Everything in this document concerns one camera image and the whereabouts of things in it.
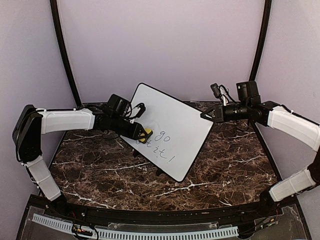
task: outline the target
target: marble tabletop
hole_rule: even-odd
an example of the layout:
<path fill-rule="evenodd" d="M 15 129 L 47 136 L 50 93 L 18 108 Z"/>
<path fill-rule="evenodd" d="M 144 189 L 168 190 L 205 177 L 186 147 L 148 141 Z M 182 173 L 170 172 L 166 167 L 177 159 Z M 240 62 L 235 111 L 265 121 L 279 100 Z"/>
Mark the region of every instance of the marble tabletop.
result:
<path fill-rule="evenodd" d="M 205 110 L 211 102 L 190 103 Z M 246 121 L 216 124 L 183 182 L 139 155 L 114 133 L 68 131 L 50 171 L 68 202 L 119 210 L 185 211 L 252 203 L 277 181 Z"/>

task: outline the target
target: robotic arm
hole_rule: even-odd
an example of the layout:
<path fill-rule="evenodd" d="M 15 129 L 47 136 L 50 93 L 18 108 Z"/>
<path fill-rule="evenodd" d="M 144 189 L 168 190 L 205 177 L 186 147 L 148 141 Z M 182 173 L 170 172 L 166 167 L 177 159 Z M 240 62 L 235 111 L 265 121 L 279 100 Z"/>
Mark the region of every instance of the robotic arm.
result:
<path fill-rule="evenodd" d="M 281 200 L 320 185 L 320 125 L 294 113 L 284 105 L 272 101 L 261 103 L 255 81 L 237 83 L 236 86 L 240 103 L 236 103 L 232 98 L 233 103 L 228 103 L 225 100 L 229 96 L 226 88 L 216 83 L 211 85 L 214 96 L 222 103 L 203 112 L 201 117 L 214 123 L 249 119 L 287 133 L 317 152 L 314 162 L 309 166 L 260 194 L 258 213 L 265 216 Z"/>
<path fill-rule="evenodd" d="M 134 122 L 145 110 L 143 103 L 132 109 L 130 102 L 115 94 L 106 104 L 81 109 L 46 110 L 26 105 L 12 133 L 16 158 L 45 197 L 55 201 L 63 195 L 42 157 L 41 135 L 68 130 L 111 130 L 145 143 L 152 131 Z"/>

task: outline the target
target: white wall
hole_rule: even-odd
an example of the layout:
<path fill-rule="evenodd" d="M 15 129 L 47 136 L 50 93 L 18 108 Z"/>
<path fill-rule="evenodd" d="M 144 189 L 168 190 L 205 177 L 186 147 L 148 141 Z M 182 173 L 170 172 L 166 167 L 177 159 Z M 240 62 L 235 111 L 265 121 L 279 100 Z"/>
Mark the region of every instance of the white wall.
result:
<path fill-rule="evenodd" d="M 320 2 L 272 2 L 257 75 L 263 101 L 285 104 L 320 122 Z M 288 135 L 260 128 L 283 178 L 309 165 L 316 153 Z M 313 239 L 320 237 L 320 187 L 299 196 Z"/>
<path fill-rule="evenodd" d="M 49 0 L 0 1 L 0 239 L 16 239 L 30 193 L 11 137 L 26 104 L 70 108 L 74 100 L 61 60 Z M 49 163 L 62 134 L 45 136 Z"/>
<path fill-rule="evenodd" d="M 181 100 L 236 94 L 255 56 L 264 0 L 59 1 L 83 102 L 131 99 L 145 82 Z"/>

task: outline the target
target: whiteboard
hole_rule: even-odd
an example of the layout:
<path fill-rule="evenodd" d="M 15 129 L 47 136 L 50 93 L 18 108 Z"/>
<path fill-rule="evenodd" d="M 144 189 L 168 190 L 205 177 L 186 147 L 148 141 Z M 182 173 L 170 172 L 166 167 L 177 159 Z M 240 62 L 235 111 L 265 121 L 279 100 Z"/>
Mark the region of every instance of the whiteboard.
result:
<path fill-rule="evenodd" d="M 135 90 L 131 105 L 144 103 L 146 111 L 136 122 L 153 134 L 143 144 L 121 137 L 174 180 L 187 175 L 213 123 L 200 111 L 144 83 Z"/>

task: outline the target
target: black metal pole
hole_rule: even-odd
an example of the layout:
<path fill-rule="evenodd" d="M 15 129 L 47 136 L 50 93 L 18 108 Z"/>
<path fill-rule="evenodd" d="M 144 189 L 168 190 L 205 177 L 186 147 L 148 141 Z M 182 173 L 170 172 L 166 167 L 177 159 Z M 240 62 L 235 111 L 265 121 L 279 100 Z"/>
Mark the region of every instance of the black metal pole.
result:
<path fill-rule="evenodd" d="M 249 81 L 256 80 L 262 52 L 265 45 L 266 35 L 267 35 L 267 29 L 268 29 L 268 23 L 269 23 L 270 11 L 271 11 L 271 3 L 272 3 L 272 0 L 265 0 L 264 2 L 264 10 L 263 10 L 260 35 L 259 35 L 258 45 L 256 47 L 256 52 L 254 56 L 254 61 L 253 61 Z"/>
<path fill-rule="evenodd" d="M 58 41 L 65 73 L 66 73 L 66 76 L 69 81 L 69 85 L 70 85 L 70 88 L 72 91 L 72 95 L 73 95 L 75 104 L 77 105 L 77 107 L 80 107 L 82 105 L 82 103 L 81 103 L 81 99 L 79 96 L 79 92 L 78 92 L 78 89 L 76 86 L 74 76 L 72 74 L 72 70 L 71 70 L 71 66 L 70 66 L 70 62 L 69 62 L 69 58 L 68 58 L 68 54 L 67 54 L 64 36 L 62 33 L 62 29 L 61 29 L 57 0 L 50 0 L 50 5 L 51 5 L 53 24 L 54 24 L 54 28 L 55 28 L 55 34 L 56 34 L 56 38 Z"/>

